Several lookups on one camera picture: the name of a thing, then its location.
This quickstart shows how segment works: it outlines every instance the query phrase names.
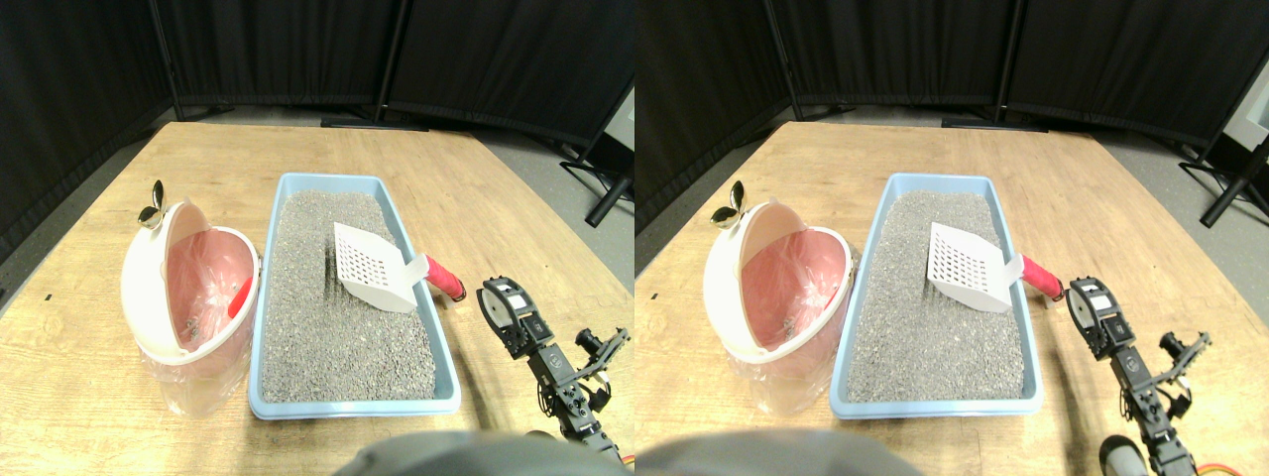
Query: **litter scoop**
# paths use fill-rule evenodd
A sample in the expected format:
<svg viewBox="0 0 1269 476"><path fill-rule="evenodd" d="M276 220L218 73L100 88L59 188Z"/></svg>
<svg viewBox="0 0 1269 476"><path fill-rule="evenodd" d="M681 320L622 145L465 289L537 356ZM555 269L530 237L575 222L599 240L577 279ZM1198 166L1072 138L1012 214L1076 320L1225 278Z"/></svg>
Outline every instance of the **litter scoop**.
<svg viewBox="0 0 1269 476"><path fill-rule="evenodd" d="M344 223L335 223L335 261L344 288L385 311L418 308L412 288L421 279L428 279L454 302L467 297L463 283L431 256L420 254L406 264L401 250L387 240Z"/></svg>
<svg viewBox="0 0 1269 476"><path fill-rule="evenodd" d="M1019 278L1043 292L1046 307L1062 300L1062 282L1029 258L1004 253L981 236L930 223L930 258L925 278L947 297L985 312L1009 312L1009 287Z"/></svg>

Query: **clear plastic bag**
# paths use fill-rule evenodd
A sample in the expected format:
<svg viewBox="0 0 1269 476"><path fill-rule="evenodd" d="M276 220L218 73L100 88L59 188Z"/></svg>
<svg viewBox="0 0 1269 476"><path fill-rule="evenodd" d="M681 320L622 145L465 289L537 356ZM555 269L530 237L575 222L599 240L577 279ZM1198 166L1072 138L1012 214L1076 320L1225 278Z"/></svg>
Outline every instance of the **clear plastic bag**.
<svg viewBox="0 0 1269 476"><path fill-rule="evenodd" d="M180 347L190 353L211 348L180 366L164 364L145 352L141 362L159 381L171 411L203 416L233 395L250 363L254 300L242 303L237 317L228 310L244 286L255 286L254 251L240 234L212 228L174 244L168 250L166 273L169 311ZM222 333L232 334L216 339Z"/></svg>
<svg viewBox="0 0 1269 476"><path fill-rule="evenodd" d="M843 248L843 242L817 228L794 232L765 246L741 270L745 316L759 345L775 352L803 333L815 333L770 362L728 355L732 371L750 381L754 402L763 411L802 411L832 378L859 263L854 246ZM843 300L825 317L839 293Z"/></svg>

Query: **gray floor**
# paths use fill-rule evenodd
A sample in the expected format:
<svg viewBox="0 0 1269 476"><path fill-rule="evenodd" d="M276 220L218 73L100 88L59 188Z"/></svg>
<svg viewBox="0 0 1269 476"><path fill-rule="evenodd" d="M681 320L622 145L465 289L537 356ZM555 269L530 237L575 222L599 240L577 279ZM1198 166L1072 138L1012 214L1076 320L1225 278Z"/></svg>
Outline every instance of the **gray floor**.
<svg viewBox="0 0 1269 476"><path fill-rule="evenodd" d="M939 127L947 112L902 107L860 107L854 112L830 116L820 122ZM784 112L773 124L792 121ZM1269 217L1244 202L1235 202L1211 230L1198 222L1216 201L1217 184L1206 174L1190 179L1179 166L1175 154L1155 141L1126 131L1094 132L1098 140L1173 217L1225 273L1251 308L1269 325ZM634 263L638 273L651 263L665 244L687 225L692 213L761 146L758 141L733 150L683 193L643 230L636 240Z"/></svg>
<svg viewBox="0 0 1269 476"><path fill-rule="evenodd" d="M201 122L217 124L258 124L258 126L302 126L319 127L322 117L339 114L322 113L286 107L237 107L235 110L204 118ZM174 121L169 110L152 124L159 127ZM631 248L634 244L634 207L629 202L618 202L598 228L582 221L599 195L603 187L593 176L580 173L582 182L574 179L558 165L561 157L528 138L509 131L472 132L495 156L515 171L569 227L599 256L626 288L634 292L634 263ZM36 231L18 246L13 255L0 263L0 288L8 289L0 296L0 316L8 308L9 300L39 267L44 256L70 231L71 226L96 199L102 190L132 161L132 157L145 147L146 141L131 143L114 154L88 180L62 202Z"/></svg>

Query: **red handle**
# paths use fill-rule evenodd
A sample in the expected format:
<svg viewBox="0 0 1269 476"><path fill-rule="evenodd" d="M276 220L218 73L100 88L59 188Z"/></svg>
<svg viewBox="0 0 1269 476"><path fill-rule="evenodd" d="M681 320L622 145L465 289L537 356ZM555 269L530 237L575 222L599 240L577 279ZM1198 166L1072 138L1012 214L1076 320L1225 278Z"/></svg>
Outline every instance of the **red handle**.
<svg viewBox="0 0 1269 476"><path fill-rule="evenodd" d="M251 278L247 277L242 287L239 288L237 294L233 294L233 301L230 301L230 319L237 316L237 311L242 308L242 303L246 302L246 294L251 293Z"/></svg>
<svg viewBox="0 0 1269 476"><path fill-rule="evenodd" d="M430 255L428 256L428 282L444 291L445 294L449 294L449 298L454 300L454 302L467 297L467 288L463 287L463 282L458 281L454 273L442 267Z"/></svg>
<svg viewBox="0 0 1269 476"><path fill-rule="evenodd" d="M1053 273L1041 268L1025 255L1023 255L1023 281L1027 284L1034 286L1036 289L1039 289L1039 292L1053 301L1062 300L1062 282Z"/></svg>

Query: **gray litter granules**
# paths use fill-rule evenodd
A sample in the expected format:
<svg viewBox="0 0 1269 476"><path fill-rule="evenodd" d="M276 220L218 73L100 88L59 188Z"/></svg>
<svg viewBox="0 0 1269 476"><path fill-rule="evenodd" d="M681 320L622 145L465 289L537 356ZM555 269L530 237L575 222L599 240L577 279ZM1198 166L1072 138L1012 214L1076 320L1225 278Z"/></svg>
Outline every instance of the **gray litter granules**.
<svg viewBox="0 0 1269 476"><path fill-rule="evenodd" d="M344 289L336 221L396 244L369 194L303 190L287 198L269 264L264 401L433 399L437 363L419 312L381 311Z"/></svg>
<svg viewBox="0 0 1269 476"><path fill-rule="evenodd" d="M849 401L1020 399L1013 312L976 311L925 279L930 222L1000 245L981 195L914 190L891 204L855 326Z"/></svg>

